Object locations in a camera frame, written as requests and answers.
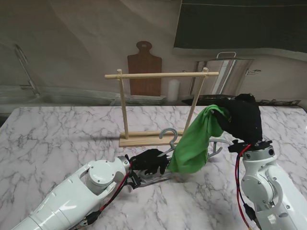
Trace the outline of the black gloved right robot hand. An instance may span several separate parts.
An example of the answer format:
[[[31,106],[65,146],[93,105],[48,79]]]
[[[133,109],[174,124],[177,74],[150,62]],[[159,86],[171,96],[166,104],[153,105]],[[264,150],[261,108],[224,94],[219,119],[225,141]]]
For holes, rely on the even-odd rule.
[[[226,110],[223,115],[215,110],[214,116],[223,131],[247,144],[262,141],[260,109],[255,97],[250,93],[242,93],[233,99],[223,98],[216,105]]]

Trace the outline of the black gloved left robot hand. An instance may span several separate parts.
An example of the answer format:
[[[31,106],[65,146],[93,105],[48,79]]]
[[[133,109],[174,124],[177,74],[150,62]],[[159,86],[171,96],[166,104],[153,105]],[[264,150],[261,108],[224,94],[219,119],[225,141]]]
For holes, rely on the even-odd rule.
[[[164,174],[169,164],[167,155],[160,156],[163,153],[158,149],[148,149],[143,153],[133,156],[130,159],[132,163],[132,169],[138,171],[144,171],[145,175],[156,174],[160,171],[160,174]]]

